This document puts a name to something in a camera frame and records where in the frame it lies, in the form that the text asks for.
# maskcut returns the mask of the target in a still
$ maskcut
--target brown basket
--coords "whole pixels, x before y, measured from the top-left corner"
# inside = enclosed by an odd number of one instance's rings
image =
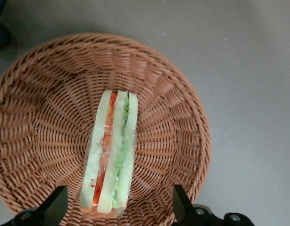
[[[105,89],[138,95],[138,145],[128,208],[86,221],[83,161]],[[61,225],[169,225],[172,186],[195,201],[211,155],[208,121],[183,74],[153,48],[121,36],[70,35],[22,56],[0,79],[0,197],[18,213],[68,186]]]

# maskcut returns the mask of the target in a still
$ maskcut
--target screw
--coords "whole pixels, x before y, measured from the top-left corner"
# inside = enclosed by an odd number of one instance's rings
[[[198,215],[204,215],[205,212],[203,211],[203,209],[196,209],[195,212],[198,214]]]
[[[230,215],[230,217],[233,221],[241,221],[240,217],[236,214],[232,214],[232,215]]]
[[[20,216],[20,220],[28,219],[32,214],[30,212],[26,212]]]

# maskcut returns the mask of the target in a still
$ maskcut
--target gray table surface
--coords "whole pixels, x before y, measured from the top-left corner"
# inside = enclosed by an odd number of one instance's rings
[[[212,164],[197,199],[219,217],[290,225],[290,0],[9,0],[0,76],[50,39],[107,32],[167,56],[206,109]],[[0,224],[12,218],[0,199]]]

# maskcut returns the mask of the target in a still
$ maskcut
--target tomato slice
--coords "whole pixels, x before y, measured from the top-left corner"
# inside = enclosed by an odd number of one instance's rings
[[[105,178],[105,172],[109,160],[109,155],[111,151],[111,143],[112,143],[112,124],[113,124],[113,115],[115,112],[115,103],[116,103],[116,97],[117,93],[112,92],[111,97],[109,100],[109,105],[107,109],[107,116],[106,116],[106,123],[105,123],[105,131],[104,131],[104,137],[102,138],[101,145],[102,147],[102,154],[100,158],[100,168],[99,168],[99,174],[98,179],[96,183],[96,188],[93,196],[92,205],[97,206],[99,203],[99,196],[101,195],[104,178]]]

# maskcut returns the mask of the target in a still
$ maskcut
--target wrapped sandwich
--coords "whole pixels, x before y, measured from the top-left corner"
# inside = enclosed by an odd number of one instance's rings
[[[80,210],[85,218],[117,218],[126,209],[136,149],[137,96],[105,90],[84,162]]]

